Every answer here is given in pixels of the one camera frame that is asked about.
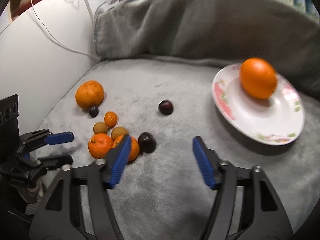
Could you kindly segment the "grey seat cushion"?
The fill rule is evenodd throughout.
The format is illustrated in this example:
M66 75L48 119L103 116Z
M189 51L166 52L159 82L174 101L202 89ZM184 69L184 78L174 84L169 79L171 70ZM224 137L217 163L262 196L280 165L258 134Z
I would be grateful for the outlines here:
M295 143L263 145L234 129L216 109L211 87L217 71L146 59L102 62L82 78L98 81L106 92L99 115L92 119L77 106L73 87L41 124L53 133L72 132L73 142L42 147L34 155L67 153L75 167L90 164L93 126L113 111L133 137L149 132L157 142L155 152L139 155L109 192L125 239L200 237L215 192L204 184L193 155L195 136L235 166L260 165L298 230L319 199L319 101L301 95L305 126ZM159 111L163 100L173 104L172 114Z

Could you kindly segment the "mandarin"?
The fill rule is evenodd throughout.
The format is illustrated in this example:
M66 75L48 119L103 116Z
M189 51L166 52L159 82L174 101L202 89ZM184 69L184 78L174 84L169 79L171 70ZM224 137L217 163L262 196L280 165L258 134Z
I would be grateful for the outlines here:
M123 137L124 137L124 135L117 137L114 140L112 147L116 148L117 146L119 146ZM131 150L130 150L129 157L128 157L129 163L134 161L140 153L140 147L139 147L138 141L132 136L130 136L130 138L131 138Z
M89 139L87 147L94 159L103 158L112 148L113 140L105 133L98 133Z

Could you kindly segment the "white floral plate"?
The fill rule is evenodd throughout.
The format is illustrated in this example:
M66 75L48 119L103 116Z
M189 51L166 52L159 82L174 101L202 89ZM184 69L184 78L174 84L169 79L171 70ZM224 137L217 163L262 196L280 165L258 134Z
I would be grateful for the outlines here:
M249 96L242 88L240 64L217 72L212 83L214 103L222 116L243 135L266 145L295 141L305 124L305 111L296 89L277 74L277 89L266 100Z

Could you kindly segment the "dark cherry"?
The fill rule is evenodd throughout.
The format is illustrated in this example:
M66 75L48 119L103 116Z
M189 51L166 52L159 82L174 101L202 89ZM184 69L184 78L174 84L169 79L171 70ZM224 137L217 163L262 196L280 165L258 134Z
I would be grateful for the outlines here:
M149 132L143 132L140 134L138 137L138 144L140 149L145 153L152 153L157 147L157 142Z
M99 108L97 106L93 106L88 110L88 113L91 118L95 118L99 114Z
M169 100L163 100L158 106L159 111L164 115L170 115L173 113L173 104Z

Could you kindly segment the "small kumquat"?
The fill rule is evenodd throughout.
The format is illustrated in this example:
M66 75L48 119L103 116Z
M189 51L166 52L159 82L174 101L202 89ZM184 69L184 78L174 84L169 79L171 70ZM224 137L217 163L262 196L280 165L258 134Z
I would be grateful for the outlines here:
M116 113L109 111L105 114L104 123L106 124L107 127L112 128L116 126L117 122L118 122L118 117Z

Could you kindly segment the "smooth large orange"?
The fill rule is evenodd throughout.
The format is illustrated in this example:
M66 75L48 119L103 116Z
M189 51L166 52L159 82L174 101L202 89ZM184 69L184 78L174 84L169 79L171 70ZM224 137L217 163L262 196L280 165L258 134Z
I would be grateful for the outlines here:
M257 57L242 63L239 76L244 91L256 99L268 99L277 88L277 72L270 63Z

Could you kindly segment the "grey blanket covered backrest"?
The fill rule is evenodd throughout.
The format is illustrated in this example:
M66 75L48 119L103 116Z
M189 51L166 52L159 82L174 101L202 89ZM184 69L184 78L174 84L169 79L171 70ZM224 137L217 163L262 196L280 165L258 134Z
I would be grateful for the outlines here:
M319 98L319 24L280 0L122 0L95 17L103 59L176 57L224 66L265 59Z

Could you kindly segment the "speckled large orange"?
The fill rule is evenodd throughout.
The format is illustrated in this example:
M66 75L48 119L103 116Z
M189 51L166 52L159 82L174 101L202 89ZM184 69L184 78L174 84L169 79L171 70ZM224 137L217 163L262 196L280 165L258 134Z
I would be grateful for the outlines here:
M89 80L77 89L75 100L81 109L88 110L94 106L98 107L103 102L104 96L102 85L95 80Z

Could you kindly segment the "brown longan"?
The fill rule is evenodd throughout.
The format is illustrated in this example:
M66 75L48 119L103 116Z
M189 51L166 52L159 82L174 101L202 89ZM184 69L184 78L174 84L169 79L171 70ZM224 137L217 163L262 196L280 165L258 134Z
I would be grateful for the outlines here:
M114 129L112 129L111 138L113 141L115 141L118 137L120 137L122 135L128 135L128 134L129 134L129 132L125 127L118 126L118 127L115 127Z
M108 126L104 122L97 122L93 126L93 133L94 134L107 134L108 133Z

